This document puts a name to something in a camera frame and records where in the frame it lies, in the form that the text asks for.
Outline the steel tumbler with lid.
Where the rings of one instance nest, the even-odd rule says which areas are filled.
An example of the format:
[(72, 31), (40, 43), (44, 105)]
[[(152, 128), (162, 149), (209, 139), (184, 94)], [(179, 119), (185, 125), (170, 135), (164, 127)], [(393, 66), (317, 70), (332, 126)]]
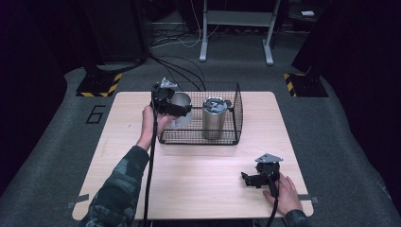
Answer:
[(221, 97), (211, 96), (203, 101), (202, 135), (204, 138), (217, 140), (221, 137), (227, 109), (228, 104)]

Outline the black cabinet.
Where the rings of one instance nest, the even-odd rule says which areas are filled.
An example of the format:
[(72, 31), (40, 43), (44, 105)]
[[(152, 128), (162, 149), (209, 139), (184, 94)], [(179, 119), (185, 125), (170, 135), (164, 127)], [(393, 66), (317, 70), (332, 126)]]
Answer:
[(83, 0), (105, 63), (142, 64), (148, 54), (141, 0)]

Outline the white metal stand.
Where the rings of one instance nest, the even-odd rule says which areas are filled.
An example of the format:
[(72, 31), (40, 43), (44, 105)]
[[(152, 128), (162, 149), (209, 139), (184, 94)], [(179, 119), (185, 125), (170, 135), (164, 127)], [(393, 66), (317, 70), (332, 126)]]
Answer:
[(210, 10), (208, 8), (208, 0), (203, 0), (203, 22), (202, 22), (202, 39), (199, 60), (205, 62), (207, 59), (208, 49), (208, 26), (258, 26), (266, 27), (268, 34), (262, 41), (266, 64), (273, 65), (273, 57), (271, 54), (270, 40), (274, 31), (278, 9), (281, 0), (273, 0), (274, 8), (268, 12), (254, 11), (226, 11), (226, 10)]

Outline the person's left hand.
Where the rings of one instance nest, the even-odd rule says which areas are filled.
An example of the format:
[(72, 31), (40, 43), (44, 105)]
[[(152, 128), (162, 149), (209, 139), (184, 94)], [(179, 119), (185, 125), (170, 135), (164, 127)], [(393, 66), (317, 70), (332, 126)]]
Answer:
[(152, 136), (154, 134), (154, 124), (157, 124), (157, 131), (155, 132), (155, 134), (160, 135), (167, 124), (176, 119), (176, 116), (162, 115), (159, 113), (157, 114), (157, 116), (154, 116), (154, 111), (150, 106), (146, 106), (144, 108), (144, 110), (142, 111), (142, 116), (143, 120), (141, 134), (136, 145), (143, 148), (144, 150), (149, 150), (151, 146)]

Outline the black wire basket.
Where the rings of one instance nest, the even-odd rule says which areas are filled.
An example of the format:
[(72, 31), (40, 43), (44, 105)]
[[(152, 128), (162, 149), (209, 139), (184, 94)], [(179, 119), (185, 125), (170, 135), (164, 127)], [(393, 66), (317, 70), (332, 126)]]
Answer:
[[(162, 144), (171, 145), (236, 145), (239, 142), (242, 122), (243, 105), (239, 84), (236, 82), (212, 81), (175, 81), (178, 85), (176, 92), (184, 92), (191, 97), (193, 118), (190, 124), (178, 130), (169, 126), (158, 137)], [(211, 96), (221, 97), (232, 101), (227, 109), (222, 135), (217, 140), (209, 140), (202, 135), (202, 103)]]

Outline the person's right hand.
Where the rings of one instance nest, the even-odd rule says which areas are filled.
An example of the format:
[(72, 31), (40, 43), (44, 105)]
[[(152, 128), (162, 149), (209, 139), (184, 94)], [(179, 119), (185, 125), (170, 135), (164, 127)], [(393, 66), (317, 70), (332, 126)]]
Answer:
[(277, 211), (285, 216), (291, 211), (302, 211), (303, 206), (298, 197), (297, 189), (289, 176), (280, 174), (278, 181), (279, 196), (277, 198)]

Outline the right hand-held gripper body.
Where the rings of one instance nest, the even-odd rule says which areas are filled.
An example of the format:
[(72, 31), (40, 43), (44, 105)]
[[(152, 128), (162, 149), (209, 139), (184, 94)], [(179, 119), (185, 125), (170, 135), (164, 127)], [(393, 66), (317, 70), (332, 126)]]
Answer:
[(280, 179), (280, 162), (282, 158), (272, 154), (265, 153), (262, 156), (255, 159), (257, 162), (256, 170), (257, 175), (257, 186), (270, 185)]

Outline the black yellow striped base plate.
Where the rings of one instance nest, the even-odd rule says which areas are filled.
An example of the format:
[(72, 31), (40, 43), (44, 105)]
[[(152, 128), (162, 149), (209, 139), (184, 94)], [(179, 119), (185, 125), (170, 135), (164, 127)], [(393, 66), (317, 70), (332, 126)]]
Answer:
[(310, 79), (304, 74), (284, 74), (288, 91), (293, 97), (328, 97), (319, 79)]
[(76, 91), (76, 96), (111, 96), (117, 88), (121, 74), (86, 76)]

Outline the metal mug with handle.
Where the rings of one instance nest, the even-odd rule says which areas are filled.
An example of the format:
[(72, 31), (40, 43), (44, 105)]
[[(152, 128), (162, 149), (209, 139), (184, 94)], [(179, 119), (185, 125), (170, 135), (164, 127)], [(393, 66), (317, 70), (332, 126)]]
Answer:
[[(172, 103), (184, 107), (185, 105), (189, 105), (191, 103), (191, 97), (184, 92), (176, 92), (172, 97)], [(193, 114), (189, 112), (186, 116), (180, 116), (175, 120), (171, 120), (168, 126), (172, 130), (178, 130), (188, 126), (192, 118)]]

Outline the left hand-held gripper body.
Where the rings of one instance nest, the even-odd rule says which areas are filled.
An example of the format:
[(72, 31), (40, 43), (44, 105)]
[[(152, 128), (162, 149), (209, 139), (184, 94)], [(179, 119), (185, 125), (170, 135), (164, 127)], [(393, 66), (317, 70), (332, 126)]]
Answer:
[(151, 89), (151, 106), (158, 113), (168, 113), (172, 107), (172, 97), (175, 94), (174, 89), (178, 85), (166, 78), (162, 78)]

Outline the grey tape piece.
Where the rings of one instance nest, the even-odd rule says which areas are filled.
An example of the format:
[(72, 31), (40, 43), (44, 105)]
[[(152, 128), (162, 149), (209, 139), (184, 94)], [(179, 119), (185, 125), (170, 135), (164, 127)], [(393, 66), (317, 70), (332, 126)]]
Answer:
[(320, 203), (317, 197), (312, 197), (308, 194), (299, 194), (298, 198), (300, 199), (300, 201), (311, 201), (312, 204)]
[(89, 200), (88, 194), (80, 195), (80, 196), (76, 197), (75, 199), (73, 199), (72, 201), (67, 202), (65, 208), (72, 210), (77, 203), (82, 202), (82, 201), (87, 201), (87, 200)]

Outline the dark curtain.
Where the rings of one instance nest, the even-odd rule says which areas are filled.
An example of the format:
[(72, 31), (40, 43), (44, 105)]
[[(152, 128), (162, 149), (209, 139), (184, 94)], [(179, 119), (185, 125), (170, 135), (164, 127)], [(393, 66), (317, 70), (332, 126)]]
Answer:
[(333, 88), (401, 215), (401, 0), (332, 0), (292, 66)]
[(25, 0), (0, 0), (0, 195), (35, 148), (66, 81)]

